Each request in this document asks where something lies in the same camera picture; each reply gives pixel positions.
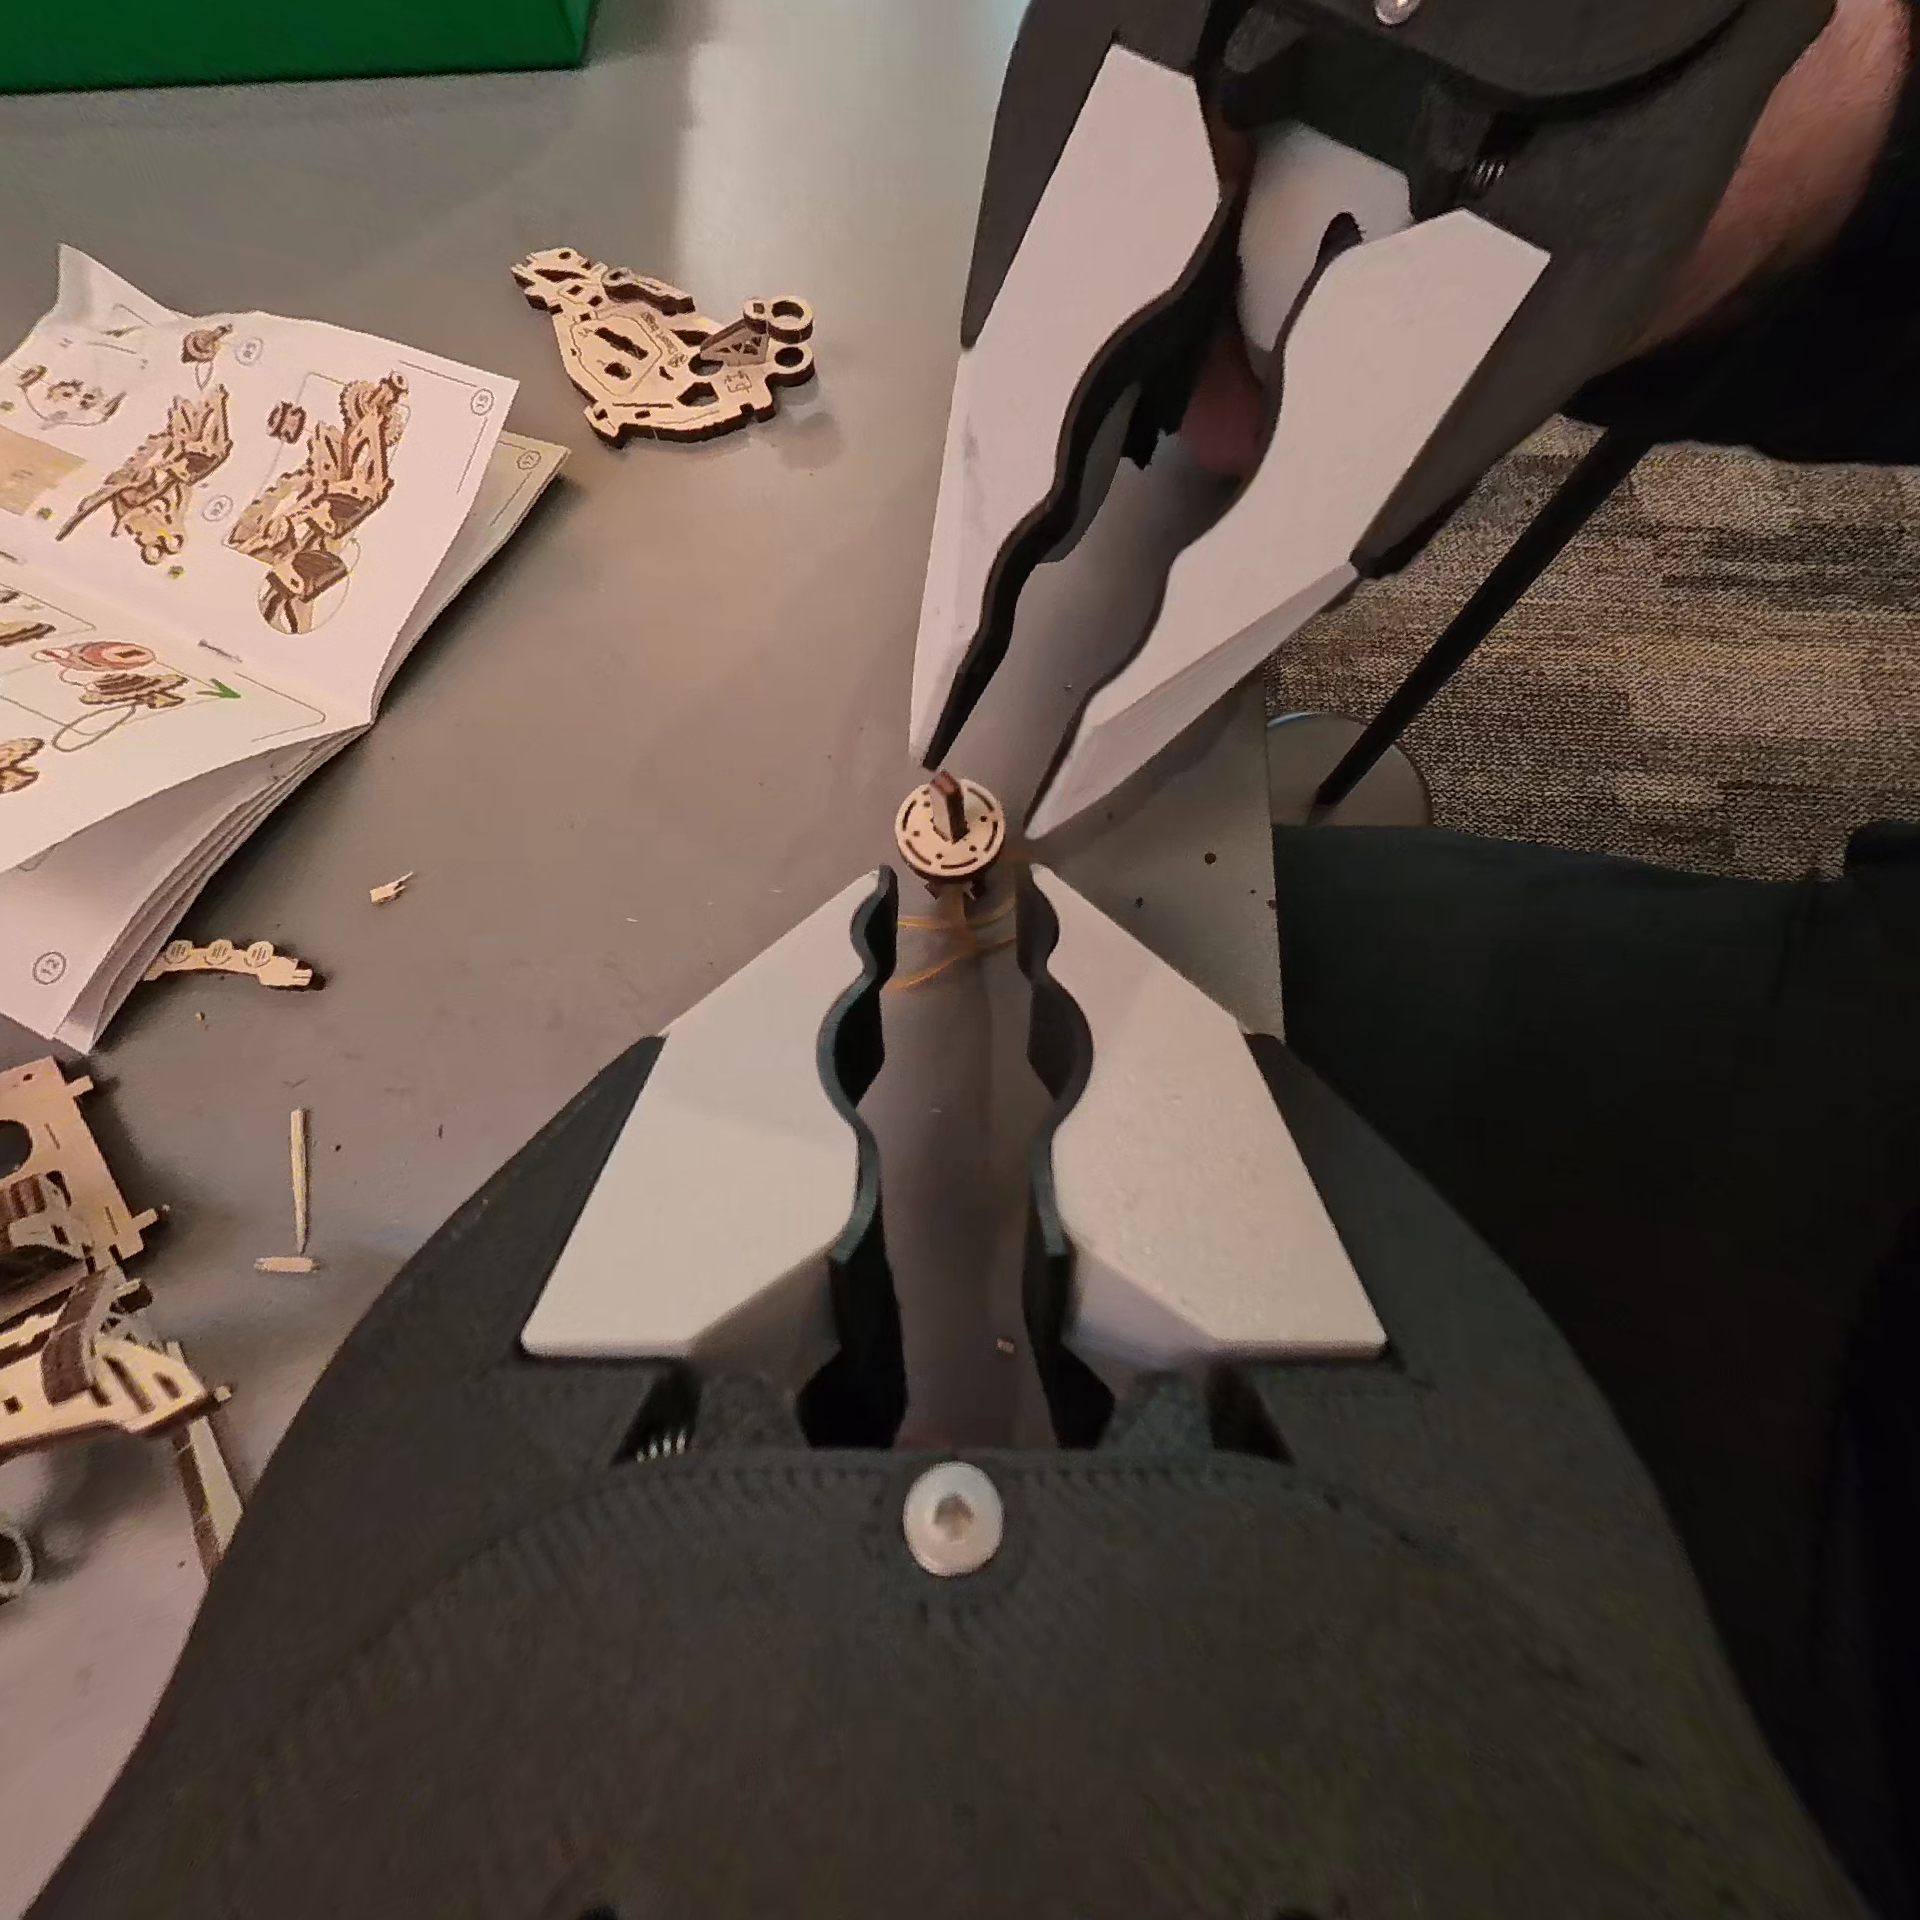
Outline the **green plastic bin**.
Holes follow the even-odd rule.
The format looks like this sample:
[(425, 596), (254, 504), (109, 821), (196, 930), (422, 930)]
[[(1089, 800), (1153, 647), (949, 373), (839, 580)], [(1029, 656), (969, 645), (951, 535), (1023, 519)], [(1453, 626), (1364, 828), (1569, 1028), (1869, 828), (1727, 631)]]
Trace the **green plastic bin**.
[(593, 2), (5, 2), (1, 92), (513, 74), (584, 59)]

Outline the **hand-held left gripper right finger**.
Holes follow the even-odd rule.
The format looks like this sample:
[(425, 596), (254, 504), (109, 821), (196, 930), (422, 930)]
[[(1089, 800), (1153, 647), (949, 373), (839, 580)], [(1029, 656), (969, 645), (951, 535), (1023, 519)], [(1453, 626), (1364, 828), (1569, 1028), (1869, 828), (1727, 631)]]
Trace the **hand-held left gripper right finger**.
[(1132, 1388), (1388, 1349), (1264, 1074), (1275, 1051), (1036, 865), (1020, 880), (1029, 1152), (1023, 1331), (1046, 1425), (1092, 1450)]

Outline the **wooden chassis assembly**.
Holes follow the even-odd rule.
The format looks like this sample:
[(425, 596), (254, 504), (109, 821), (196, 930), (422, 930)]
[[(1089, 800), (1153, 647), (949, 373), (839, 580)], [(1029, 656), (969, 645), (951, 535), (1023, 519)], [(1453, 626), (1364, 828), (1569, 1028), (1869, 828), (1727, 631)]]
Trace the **wooden chassis assembly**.
[(769, 418), (776, 394), (815, 373), (815, 316), (796, 296), (715, 320), (679, 287), (572, 247), (513, 261), (512, 279), (549, 316), (561, 373), (607, 443), (720, 439)]

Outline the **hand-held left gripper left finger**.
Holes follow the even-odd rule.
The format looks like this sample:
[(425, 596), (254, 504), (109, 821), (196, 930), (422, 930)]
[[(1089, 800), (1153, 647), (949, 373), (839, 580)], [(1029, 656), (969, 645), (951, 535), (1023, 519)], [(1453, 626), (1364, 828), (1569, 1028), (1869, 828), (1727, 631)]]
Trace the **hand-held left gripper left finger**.
[(886, 1450), (905, 1416), (879, 1151), (899, 880), (857, 875), (679, 1015), (521, 1328), (540, 1360), (758, 1376), (829, 1450)]

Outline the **toothed wooden strip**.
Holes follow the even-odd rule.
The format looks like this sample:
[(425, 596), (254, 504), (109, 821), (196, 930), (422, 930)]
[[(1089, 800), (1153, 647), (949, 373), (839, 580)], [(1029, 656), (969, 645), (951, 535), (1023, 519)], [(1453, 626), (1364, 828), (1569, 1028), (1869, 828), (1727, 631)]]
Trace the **toothed wooden strip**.
[(244, 976), (270, 993), (320, 993), (325, 975), (310, 967), (295, 954), (281, 952), (272, 943), (235, 944), (230, 940), (212, 940), (193, 944), (175, 938), (163, 949), (141, 972), (140, 984), (150, 985), (166, 976)]

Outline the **thin wooden sliver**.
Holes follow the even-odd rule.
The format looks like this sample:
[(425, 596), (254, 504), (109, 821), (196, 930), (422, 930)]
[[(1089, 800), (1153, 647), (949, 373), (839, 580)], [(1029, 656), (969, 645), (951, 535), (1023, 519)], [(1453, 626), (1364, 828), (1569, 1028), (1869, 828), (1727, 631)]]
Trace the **thin wooden sliver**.
[(320, 1271), (313, 1256), (313, 1175), (310, 1175), (310, 1116), (308, 1109), (293, 1109), (288, 1117), (291, 1209), (293, 1249), (279, 1256), (261, 1256), (254, 1271), (261, 1279), (291, 1281), (310, 1279)]

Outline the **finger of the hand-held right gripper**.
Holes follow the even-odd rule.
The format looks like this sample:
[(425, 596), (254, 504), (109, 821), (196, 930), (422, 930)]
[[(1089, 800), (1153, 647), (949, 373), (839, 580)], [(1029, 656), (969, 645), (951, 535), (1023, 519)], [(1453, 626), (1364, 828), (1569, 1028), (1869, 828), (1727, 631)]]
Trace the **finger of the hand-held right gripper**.
[(1136, 656), (1087, 697), (1027, 819), (1046, 837), (1141, 773), (1360, 580), (1360, 543), (1549, 253), (1470, 211), (1326, 228), (1277, 336), (1259, 469), (1167, 567)]
[(1017, 596), (1072, 528), (1129, 344), (1209, 252), (1220, 180), (1195, 75), (1113, 47), (963, 349), (919, 615), (908, 746), (940, 769), (997, 675)]

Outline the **black metal table leg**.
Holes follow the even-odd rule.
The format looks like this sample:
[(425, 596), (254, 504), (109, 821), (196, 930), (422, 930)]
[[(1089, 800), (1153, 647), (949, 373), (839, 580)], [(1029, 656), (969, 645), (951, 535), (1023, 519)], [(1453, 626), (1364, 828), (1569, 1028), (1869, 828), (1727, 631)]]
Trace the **black metal table leg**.
[(1404, 748), (1406, 732), (1621, 489), (1653, 443), (1643, 424), (1605, 429), (1369, 723), (1331, 712), (1285, 712), (1265, 723), (1265, 799), (1275, 828), (1416, 831), (1433, 824), (1433, 794)]

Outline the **white instruction booklet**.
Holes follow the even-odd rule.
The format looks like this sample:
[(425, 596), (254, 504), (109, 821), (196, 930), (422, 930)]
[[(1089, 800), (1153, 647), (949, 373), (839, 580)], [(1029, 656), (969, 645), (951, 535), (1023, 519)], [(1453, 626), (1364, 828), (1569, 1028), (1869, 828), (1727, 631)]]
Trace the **white instruction booklet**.
[(517, 381), (62, 247), (5, 360), (1, 1008), (89, 1049), (567, 459)]

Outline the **wooden wheel axle assembly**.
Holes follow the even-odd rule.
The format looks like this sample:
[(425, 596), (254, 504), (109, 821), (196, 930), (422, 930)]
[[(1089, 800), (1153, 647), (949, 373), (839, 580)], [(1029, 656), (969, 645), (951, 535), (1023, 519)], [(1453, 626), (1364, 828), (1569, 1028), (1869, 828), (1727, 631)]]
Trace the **wooden wheel axle assembly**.
[(1017, 943), (1023, 853), (1006, 808), (977, 780), (935, 773), (896, 811), (896, 853), (921, 904), (902, 904), (902, 960), (886, 993), (923, 993)]

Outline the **person's right hand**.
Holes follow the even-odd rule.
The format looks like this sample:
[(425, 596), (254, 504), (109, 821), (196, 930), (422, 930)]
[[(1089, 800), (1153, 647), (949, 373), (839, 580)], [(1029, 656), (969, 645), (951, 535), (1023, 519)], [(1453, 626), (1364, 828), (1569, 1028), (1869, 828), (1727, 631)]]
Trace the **person's right hand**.
[(1907, 2), (1832, 7), (1768, 95), (1705, 232), (1629, 357), (1729, 328), (1837, 239), (1888, 144), (1910, 39)]

